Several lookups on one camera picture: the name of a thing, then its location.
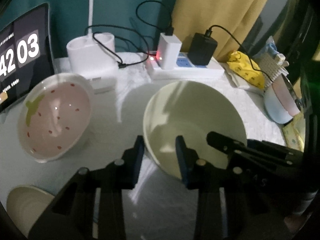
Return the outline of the cream bowl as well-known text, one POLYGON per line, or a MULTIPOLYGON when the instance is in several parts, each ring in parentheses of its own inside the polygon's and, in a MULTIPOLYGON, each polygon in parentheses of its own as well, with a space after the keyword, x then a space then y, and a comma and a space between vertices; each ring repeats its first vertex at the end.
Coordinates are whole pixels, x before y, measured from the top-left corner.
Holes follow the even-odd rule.
POLYGON ((143 136, 154 162, 168 175, 181 179, 175 140, 181 135, 201 159, 225 169, 227 155, 207 144, 209 132, 247 143, 242 118, 218 90, 195 81, 177 81, 162 87, 144 111, 143 136))

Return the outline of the beige round plate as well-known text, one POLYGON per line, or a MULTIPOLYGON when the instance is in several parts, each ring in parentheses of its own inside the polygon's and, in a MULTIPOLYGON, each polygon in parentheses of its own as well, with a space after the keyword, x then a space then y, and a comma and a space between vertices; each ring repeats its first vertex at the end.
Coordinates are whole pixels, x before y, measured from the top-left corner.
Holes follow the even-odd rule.
POLYGON ((31 185, 13 188, 7 197, 7 213, 20 232, 28 234, 54 196, 31 185))

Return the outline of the pink strawberry bowl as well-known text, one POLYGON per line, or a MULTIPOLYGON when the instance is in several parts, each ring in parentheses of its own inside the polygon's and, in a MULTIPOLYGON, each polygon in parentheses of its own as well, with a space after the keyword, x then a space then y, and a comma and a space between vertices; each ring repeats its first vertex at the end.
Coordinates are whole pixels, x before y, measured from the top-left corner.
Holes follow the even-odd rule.
POLYGON ((81 75, 60 73, 26 96, 17 121, 18 140, 38 163, 61 158, 75 146, 91 120, 93 88, 81 75))

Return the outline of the yellow tissue box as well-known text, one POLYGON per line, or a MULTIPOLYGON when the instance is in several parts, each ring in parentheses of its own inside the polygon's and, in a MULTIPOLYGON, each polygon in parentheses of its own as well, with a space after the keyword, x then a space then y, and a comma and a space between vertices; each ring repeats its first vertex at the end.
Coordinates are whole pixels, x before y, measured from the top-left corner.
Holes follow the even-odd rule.
POLYGON ((306 123, 303 113, 293 117, 291 122, 282 128, 288 148, 304 151, 306 123))

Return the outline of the light blue bowl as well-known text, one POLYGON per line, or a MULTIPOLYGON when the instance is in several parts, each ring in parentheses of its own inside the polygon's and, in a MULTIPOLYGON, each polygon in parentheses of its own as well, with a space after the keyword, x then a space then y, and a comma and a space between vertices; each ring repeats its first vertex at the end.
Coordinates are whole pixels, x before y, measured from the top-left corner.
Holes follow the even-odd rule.
POLYGON ((264 106, 268 116, 278 124, 285 124, 293 119, 277 98, 272 86, 265 91, 264 106))

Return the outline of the white basket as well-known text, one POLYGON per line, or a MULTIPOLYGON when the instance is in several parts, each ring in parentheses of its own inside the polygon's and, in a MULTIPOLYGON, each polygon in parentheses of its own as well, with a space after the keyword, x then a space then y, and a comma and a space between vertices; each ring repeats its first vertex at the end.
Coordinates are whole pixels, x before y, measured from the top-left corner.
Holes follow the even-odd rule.
POLYGON ((289 63, 281 53, 277 54, 275 57, 270 56, 268 53, 264 53, 258 59, 258 66, 266 77, 270 77, 270 82, 273 82, 281 74, 284 76, 288 76, 289 74, 286 69, 289 66, 289 63))

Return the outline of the yellow snack packet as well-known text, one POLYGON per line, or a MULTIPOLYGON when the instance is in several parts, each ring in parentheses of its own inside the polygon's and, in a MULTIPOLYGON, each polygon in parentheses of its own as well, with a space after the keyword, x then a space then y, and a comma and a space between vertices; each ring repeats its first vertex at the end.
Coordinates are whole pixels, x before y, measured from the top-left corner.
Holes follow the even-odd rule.
POLYGON ((233 72, 238 74, 251 85, 264 89, 265 79, 259 66, 246 54, 240 51, 230 51, 226 62, 233 72))

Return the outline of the white power strip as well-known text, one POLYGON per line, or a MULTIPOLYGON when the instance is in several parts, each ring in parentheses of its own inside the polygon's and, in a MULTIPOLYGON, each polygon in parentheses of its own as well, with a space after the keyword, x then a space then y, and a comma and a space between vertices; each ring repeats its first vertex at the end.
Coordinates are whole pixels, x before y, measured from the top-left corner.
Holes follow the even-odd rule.
POLYGON ((186 53, 179 53, 176 66, 170 70, 163 70, 155 57, 151 56, 146 63, 146 71, 153 80, 219 79, 225 72, 213 57, 207 66, 194 65, 186 53))

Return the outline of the black charger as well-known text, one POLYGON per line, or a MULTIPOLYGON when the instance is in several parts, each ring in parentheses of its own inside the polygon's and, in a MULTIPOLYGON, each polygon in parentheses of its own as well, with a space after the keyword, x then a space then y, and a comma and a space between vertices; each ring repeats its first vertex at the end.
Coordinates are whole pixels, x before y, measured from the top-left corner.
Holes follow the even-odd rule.
POLYGON ((195 33, 188 51, 188 58, 193 65, 206 66, 216 48, 217 41, 215 39, 201 33, 195 33))

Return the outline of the white charger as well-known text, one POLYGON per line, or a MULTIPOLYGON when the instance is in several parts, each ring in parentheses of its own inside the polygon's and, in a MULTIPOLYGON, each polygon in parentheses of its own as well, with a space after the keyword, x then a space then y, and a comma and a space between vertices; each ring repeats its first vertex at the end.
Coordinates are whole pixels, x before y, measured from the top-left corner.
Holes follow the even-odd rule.
POLYGON ((180 53, 182 42, 172 34, 160 33, 156 60, 162 70, 172 70, 176 66, 177 57, 180 53))

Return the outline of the yellow curtain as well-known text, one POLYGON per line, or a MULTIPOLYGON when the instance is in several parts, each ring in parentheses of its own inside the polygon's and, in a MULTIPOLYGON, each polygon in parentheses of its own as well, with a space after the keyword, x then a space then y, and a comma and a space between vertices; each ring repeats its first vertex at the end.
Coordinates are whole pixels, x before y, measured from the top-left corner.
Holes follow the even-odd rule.
POLYGON ((182 41, 181 50, 188 52, 195 33, 212 27, 217 41, 213 56, 226 61, 230 51, 238 50, 267 0, 176 0, 172 13, 175 35, 182 41))

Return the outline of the white desk lamp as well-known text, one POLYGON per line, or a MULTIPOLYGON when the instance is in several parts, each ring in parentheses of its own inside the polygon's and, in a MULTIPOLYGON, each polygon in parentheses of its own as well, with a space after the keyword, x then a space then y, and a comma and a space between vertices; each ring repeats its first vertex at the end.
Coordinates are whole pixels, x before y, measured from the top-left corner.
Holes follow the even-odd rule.
POLYGON ((72 72, 88 80, 111 79, 118 74, 115 37, 111 33, 93 33, 93 3, 89 0, 88 26, 85 35, 67 43, 72 72))

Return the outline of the tablet showing clock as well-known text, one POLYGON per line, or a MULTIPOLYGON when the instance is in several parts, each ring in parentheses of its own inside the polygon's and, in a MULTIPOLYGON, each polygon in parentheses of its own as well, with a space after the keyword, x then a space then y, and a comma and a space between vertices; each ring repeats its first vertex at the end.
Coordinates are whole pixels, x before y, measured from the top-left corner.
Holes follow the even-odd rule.
POLYGON ((49 4, 43 3, 1 30, 1 112, 55 73, 49 4))

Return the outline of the teal curtain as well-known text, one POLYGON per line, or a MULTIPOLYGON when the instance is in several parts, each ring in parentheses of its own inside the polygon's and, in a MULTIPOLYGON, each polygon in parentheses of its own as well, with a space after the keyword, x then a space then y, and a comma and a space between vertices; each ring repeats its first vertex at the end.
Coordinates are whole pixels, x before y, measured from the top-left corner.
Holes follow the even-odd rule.
POLYGON ((135 51, 131 44, 144 47, 142 39, 129 30, 114 29, 114 25, 136 29, 147 40, 151 50, 157 48, 160 29, 170 21, 176 0, 93 0, 93 16, 89 16, 89 0, 11 0, 1 12, 1 27, 44 2, 50 7, 51 45, 55 57, 67 55, 67 43, 82 36, 89 22, 107 27, 93 28, 123 37, 116 42, 117 51, 135 51))

